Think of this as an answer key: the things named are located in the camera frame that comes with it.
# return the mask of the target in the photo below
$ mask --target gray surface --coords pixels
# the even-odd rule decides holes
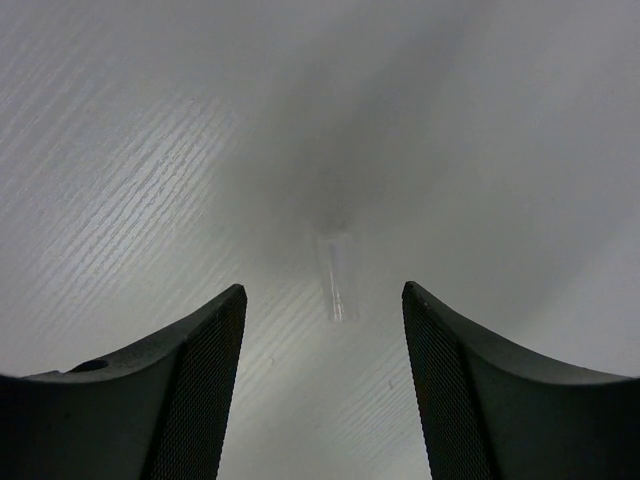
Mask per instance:
[[[0,3],[0,369],[67,369],[232,282],[222,480],[424,478],[407,279],[640,372],[640,4]],[[359,323],[314,243],[358,243]]]

